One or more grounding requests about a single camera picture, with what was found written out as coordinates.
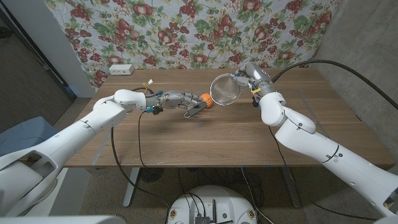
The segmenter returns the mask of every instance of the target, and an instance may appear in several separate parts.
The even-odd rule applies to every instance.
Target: electrical outlet
[[[112,65],[109,71],[111,75],[131,75],[134,67],[132,65]]]

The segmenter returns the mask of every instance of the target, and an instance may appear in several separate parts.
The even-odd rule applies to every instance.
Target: mesh strainer
[[[221,106],[234,103],[241,95],[241,87],[232,79],[231,74],[222,74],[213,80],[210,86],[210,96]]]

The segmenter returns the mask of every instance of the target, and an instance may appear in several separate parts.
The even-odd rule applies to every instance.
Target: floral backdrop
[[[286,67],[310,59],[340,0],[44,0],[91,86],[136,69]]]

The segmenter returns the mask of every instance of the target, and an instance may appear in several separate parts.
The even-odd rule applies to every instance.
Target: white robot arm
[[[384,216],[397,214],[398,176],[317,133],[311,119],[284,106],[284,97],[275,91],[269,75],[257,65],[249,63],[240,68],[233,79],[238,82],[244,78],[249,83],[246,86],[257,90],[262,121],[279,128],[275,137],[281,144],[317,160],[358,191]]]
[[[100,99],[93,111],[48,140],[0,157],[0,217],[16,217],[34,206],[50,188],[63,165],[98,133],[119,124],[132,111],[160,113],[163,108],[194,106],[190,116],[207,105],[203,99],[182,91],[141,92],[118,90]],[[35,156],[31,165],[19,160]]]

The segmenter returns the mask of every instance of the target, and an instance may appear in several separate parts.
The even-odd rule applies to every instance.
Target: orange ball
[[[203,101],[207,103],[206,109],[209,109],[213,105],[213,99],[211,98],[209,93],[204,93],[200,97],[202,97]]]

